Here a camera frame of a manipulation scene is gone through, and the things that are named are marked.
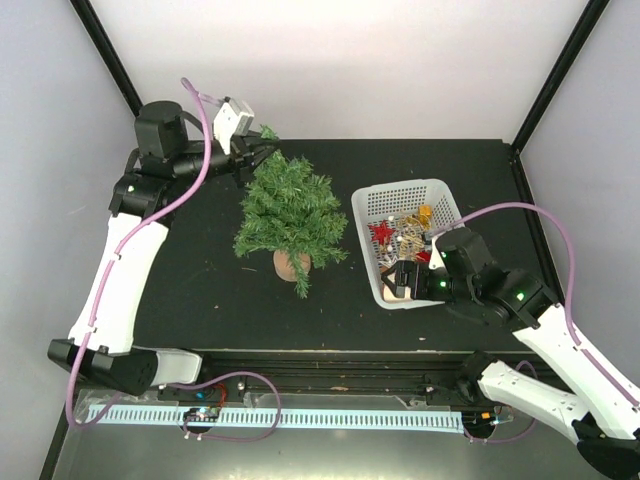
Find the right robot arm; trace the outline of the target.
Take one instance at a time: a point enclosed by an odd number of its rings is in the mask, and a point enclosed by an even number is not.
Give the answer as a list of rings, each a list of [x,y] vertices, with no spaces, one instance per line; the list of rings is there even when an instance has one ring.
[[[476,352],[454,379],[457,396],[514,407],[567,438],[610,479],[639,476],[639,389],[566,323],[566,308],[543,282],[506,270],[476,232],[457,228],[437,237],[441,264],[399,260],[381,275],[397,297],[441,302],[456,315],[509,331],[564,382],[565,390],[523,375]]]

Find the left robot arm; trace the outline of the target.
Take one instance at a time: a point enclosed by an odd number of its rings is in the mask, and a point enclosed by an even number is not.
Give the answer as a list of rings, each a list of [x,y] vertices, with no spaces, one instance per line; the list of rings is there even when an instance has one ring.
[[[177,200],[199,174],[239,180],[276,149],[251,130],[254,112],[242,100],[224,98],[209,140],[191,140],[188,123],[203,123],[173,101],[141,107],[137,140],[109,205],[107,240],[89,297],[67,338],[50,342],[47,356],[68,372],[119,392],[141,395],[177,384],[193,399],[214,388],[213,372],[200,355],[182,349],[134,344],[136,314],[152,264],[174,213],[155,215]]]

